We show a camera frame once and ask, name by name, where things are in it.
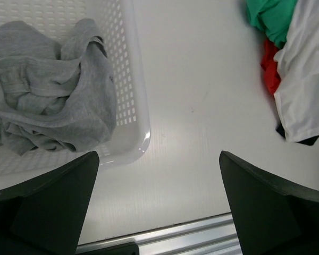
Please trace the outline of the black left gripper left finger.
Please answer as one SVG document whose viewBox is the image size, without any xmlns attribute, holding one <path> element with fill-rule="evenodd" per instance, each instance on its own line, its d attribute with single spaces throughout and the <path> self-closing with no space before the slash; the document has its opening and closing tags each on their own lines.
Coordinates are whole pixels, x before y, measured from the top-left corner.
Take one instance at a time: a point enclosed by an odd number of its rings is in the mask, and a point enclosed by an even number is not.
<svg viewBox="0 0 319 255">
<path fill-rule="evenodd" d="M 0 190 L 0 254 L 75 254 L 99 168 L 91 151 Z"/>
</svg>

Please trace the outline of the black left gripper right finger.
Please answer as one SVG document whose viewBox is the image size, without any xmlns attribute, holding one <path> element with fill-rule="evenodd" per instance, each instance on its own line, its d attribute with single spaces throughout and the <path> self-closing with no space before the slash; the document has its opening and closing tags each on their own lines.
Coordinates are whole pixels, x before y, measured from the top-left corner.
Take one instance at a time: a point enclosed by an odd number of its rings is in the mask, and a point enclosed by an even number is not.
<svg viewBox="0 0 319 255">
<path fill-rule="evenodd" d="M 319 191 L 228 151 L 219 163 L 243 254 L 319 254 Z"/>
</svg>

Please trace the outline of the white tank top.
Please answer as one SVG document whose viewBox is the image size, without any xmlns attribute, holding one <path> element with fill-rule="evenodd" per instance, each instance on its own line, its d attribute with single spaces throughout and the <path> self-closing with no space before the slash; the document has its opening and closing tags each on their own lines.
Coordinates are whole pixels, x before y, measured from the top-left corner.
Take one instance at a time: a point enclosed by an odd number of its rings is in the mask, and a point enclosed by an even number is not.
<svg viewBox="0 0 319 255">
<path fill-rule="evenodd" d="M 319 1 L 298 1 L 287 42 L 274 57 L 281 82 L 274 99 L 289 142 L 319 135 Z"/>
</svg>

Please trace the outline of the grey tank top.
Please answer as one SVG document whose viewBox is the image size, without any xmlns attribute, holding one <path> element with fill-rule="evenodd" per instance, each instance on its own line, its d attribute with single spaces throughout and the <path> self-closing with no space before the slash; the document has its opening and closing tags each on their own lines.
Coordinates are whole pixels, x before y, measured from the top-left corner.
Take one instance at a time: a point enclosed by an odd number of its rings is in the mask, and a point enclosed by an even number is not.
<svg viewBox="0 0 319 255">
<path fill-rule="evenodd" d="M 83 152 L 116 127 L 113 70 L 92 19 L 58 43 L 23 21 L 0 26 L 0 146 Z"/>
</svg>

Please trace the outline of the red tank top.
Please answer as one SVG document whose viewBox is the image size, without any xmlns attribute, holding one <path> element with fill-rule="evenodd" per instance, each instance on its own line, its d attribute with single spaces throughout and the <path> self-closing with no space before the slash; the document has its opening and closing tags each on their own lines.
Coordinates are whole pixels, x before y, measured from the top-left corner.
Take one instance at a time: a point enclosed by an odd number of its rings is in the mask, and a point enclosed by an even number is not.
<svg viewBox="0 0 319 255">
<path fill-rule="evenodd" d="M 278 51 L 279 49 L 276 45 L 268 38 L 264 40 L 264 55 L 261 60 L 261 68 L 263 70 L 263 82 L 270 95 L 274 95 L 281 82 L 277 72 L 278 63 L 274 60 L 274 56 Z"/>
</svg>

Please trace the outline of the green tank top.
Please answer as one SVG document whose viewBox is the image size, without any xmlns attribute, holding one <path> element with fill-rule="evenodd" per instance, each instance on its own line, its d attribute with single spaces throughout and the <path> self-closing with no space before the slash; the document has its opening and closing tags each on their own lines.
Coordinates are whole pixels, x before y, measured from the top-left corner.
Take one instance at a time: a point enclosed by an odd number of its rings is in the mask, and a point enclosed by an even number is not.
<svg viewBox="0 0 319 255">
<path fill-rule="evenodd" d="M 296 4 L 296 0 L 247 0 L 248 22 L 281 49 L 287 42 Z"/>
</svg>

